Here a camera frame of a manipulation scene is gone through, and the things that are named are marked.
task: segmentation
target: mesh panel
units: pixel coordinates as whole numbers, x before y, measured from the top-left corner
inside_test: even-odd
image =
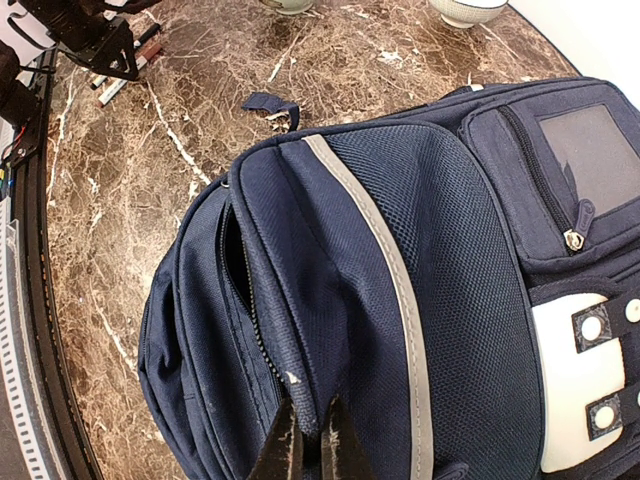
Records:
[[[326,140],[378,204],[407,264],[427,348],[436,465],[467,462],[470,480],[531,478],[543,435],[537,358],[516,267],[466,150],[418,125]]]

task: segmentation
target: marker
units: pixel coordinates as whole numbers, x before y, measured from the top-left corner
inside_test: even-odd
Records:
[[[145,43],[147,43],[151,38],[153,38],[154,35],[160,31],[161,28],[162,26],[159,23],[154,23],[153,25],[151,25],[146,32],[140,35],[140,38],[138,40],[133,42],[134,51],[137,51],[140,47],[142,47]],[[89,85],[91,87],[91,90],[96,90],[100,85],[102,85],[104,82],[107,81],[107,78],[109,77],[107,77],[106,75],[98,75],[97,77],[94,77],[93,81]]]
[[[138,66],[138,70],[142,70],[144,67],[146,67],[149,61],[153,57],[155,57],[158,54],[158,52],[160,52],[160,50],[162,50],[162,45],[160,45],[159,43],[156,43],[154,45],[151,45],[144,52],[142,52],[136,60],[136,65]],[[98,106],[100,108],[104,107],[107,103],[111,101],[113,97],[117,95],[117,93],[120,90],[122,90],[122,88],[127,83],[129,83],[127,80],[123,80],[119,78],[115,82],[113,82],[111,85],[109,85],[109,88],[107,88],[102,93],[102,95],[100,95],[100,97],[98,98]]]

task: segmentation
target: gray reflective stripe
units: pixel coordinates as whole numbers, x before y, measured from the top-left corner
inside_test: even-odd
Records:
[[[387,262],[402,317],[407,354],[411,412],[411,480],[431,480],[433,476],[433,430],[427,355],[422,338],[420,312],[409,272],[389,227],[377,205],[358,179],[349,171],[320,135],[306,137],[318,160],[331,172],[355,202],[369,225]]]

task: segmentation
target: white perforated strip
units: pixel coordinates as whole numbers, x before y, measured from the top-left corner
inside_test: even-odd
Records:
[[[42,453],[33,429],[29,407],[25,398],[16,355],[14,331],[11,322],[10,293],[7,268],[7,228],[9,228],[10,199],[0,202],[0,364],[14,428],[25,464],[32,480],[49,479]]]
[[[318,160],[349,193],[371,229],[385,258],[393,281],[402,317],[407,355],[411,412],[411,480],[431,480],[433,476],[433,430],[427,355],[422,337],[420,312],[409,272],[400,250],[377,205],[351,171],[320,135],[306,137]]]

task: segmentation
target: front pocket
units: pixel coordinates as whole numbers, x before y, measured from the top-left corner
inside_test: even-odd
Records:
[[[607,83],[522,96],[461,128],[528,273],[562,273],[640,238],[640,116]]]

